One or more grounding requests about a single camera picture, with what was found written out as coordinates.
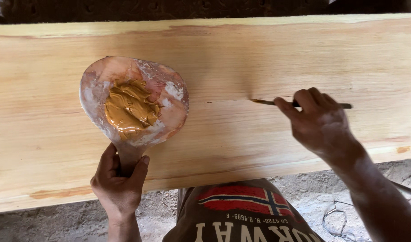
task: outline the wooden plank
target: wooden plank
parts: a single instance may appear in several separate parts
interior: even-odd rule
[[[328,169],[254,98],[315,86],[347,111],[375,162],[411,158],[411,14],[0,25],[0,212],[94,199],[109,141],[81,76],[105,56],[163,63],[186,81],[185,127],[151,148],[144,190]]]

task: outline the fingernail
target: fingernail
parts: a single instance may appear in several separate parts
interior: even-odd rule
[[[148,157],[148,156],[144,156],[144,158],[143,158],[143,162],[144,162],[146,165],[148,165],[148,164],[149,164],[149,162],[150,162],[150,157]]]

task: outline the t-shirt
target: t-shirt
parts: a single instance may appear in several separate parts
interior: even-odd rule
[[[266,179],[179,190],[163,242],[323,242]]]

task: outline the white residue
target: white residue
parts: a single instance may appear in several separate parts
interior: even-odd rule
[[[171,107],[173,104],[168,100],[168,98],[165,98],[164,100],[162,100],[162,105],[164,107]]]
[[[153,126],[149,126],[147,129],[147,131],[151,132],[151,134],[146,134],[143,137],[141,137],[141,139],[135,141],[135,142],[131,142],[131,144],[133,146],[142,146],[145,144],[155,144],[157,142],[159,142],[160,137],[158,137],[157,139],[155,139],[154,137],[156,135],[159,134],[159,132],[165,128],[164,123],[162,123],[160,120],[156,120],[156,122],[153,124]]]
[[[168,94],[172,95],[179,101],[183,98],[183,88],[178,89],[172,81],[167,82],[165,91],[167,91]]]

